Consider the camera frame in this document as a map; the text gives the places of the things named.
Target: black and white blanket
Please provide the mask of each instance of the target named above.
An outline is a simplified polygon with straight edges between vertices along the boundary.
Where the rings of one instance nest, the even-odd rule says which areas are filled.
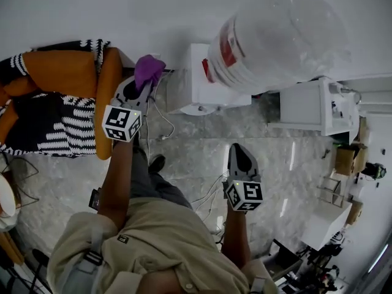
[[[79,40],[36,50],[79,50],[94,53],[97,73],[103,62],[104,49],[109,42]],[[0,62],[0,81],[8,84],[28,74],[23,68],[22,55]],[[0,107],[2,116],[10,100]],[[39,153],[49,156],[78,157],[96,153],[94,133],[95,99],[67,96],[58,92],[42,92],[14,97],[19,119],[7,135],[0,151],[17,156]]]

